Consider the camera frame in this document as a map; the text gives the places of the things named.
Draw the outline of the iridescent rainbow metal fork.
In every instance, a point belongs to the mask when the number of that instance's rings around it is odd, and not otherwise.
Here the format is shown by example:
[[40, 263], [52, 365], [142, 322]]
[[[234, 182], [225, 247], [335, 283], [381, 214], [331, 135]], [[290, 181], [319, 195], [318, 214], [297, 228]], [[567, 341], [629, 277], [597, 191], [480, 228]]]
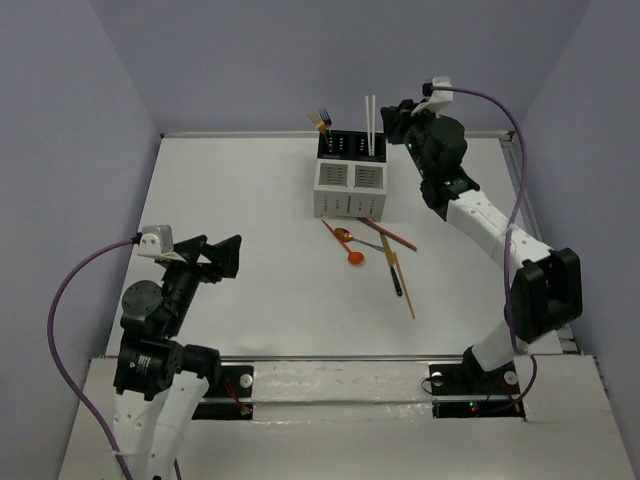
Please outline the iridescent rainbow metal fork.
[[332, 119], [328, 111], [324, 107], [318, 110], [318, 114], [325, 126], [325, 133], [324, 133], [325, 140], [327, 141], [327, 143], [329, 143], [331, 138]]

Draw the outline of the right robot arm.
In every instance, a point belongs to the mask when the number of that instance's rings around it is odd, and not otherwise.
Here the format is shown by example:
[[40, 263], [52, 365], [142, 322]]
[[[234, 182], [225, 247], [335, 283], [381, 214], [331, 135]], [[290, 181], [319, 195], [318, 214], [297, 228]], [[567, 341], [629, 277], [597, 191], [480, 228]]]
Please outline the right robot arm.
[[386, 140], [406, 147], [421, 177], [429, 209], [470, 238], [503, 271], [504, 318], [470, 346], [442, 383], [473, 392], [491, 386], [502, 367], [531, 344], [581, 316], [579, 256], [531, 237], [494, 206], [463, 169], [468, 144], [463, 125], [423, 101], [380, 110]]

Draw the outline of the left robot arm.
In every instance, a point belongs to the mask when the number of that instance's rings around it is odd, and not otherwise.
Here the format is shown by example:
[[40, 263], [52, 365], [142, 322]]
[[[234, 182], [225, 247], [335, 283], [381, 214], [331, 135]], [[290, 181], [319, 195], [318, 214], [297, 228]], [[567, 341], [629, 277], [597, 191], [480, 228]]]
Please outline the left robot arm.
[[184, 429], [204, 395], [221, 383], [218, 350], [176, 337], [201, 284], [237, 276], [242, 238], [209, 244], [204, 235], [174, 242], [168, 225], [145, 227], [138, 254], [160, 265], [160, 282], [130, 285], [121, 300], [123, 329], [114, 377], [114, 455], [134, 479], [167, 479]]

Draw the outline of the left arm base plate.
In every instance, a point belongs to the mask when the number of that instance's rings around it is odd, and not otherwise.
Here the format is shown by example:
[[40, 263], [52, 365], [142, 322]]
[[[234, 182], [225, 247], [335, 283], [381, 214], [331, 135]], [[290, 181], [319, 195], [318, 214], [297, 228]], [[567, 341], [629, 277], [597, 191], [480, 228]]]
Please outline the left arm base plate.
[[253, 419], [252, 400], [254, 366], [222, 364], [219, 382], [210, 387], [200, 400], [193, 420], [250, 421]]

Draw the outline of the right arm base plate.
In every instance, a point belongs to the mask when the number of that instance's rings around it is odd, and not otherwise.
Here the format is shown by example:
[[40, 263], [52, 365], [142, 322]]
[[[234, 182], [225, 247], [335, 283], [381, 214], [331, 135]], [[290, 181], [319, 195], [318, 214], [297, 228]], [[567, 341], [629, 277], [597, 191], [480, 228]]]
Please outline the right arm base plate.
[[430, 364], [421, 388], [436, 419], [524, 418], [515, 365], [510, 362], [480, 380], [466, 380], [457, 363]]

